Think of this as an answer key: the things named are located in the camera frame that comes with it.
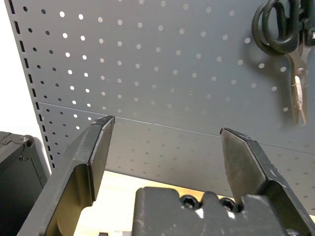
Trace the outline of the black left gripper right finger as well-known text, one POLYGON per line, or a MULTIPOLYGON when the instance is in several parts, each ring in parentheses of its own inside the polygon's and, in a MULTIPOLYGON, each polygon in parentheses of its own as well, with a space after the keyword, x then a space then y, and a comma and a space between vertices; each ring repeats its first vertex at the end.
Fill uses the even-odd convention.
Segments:
POLYGON ((313 220, 259 143, 230 128, 222 128, 220 135, 226 177, 236 203, 244 195, 266 196, 285 229, 313 236, 313 220))

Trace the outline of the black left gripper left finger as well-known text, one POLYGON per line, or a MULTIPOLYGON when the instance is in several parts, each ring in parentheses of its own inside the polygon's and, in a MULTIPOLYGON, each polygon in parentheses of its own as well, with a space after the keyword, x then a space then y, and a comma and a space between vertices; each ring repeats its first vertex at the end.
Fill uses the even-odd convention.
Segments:
POLYGON ((114 116, 97 118, 64 151, 19 230, 20 236, 72 236, 100 189, 114 116))

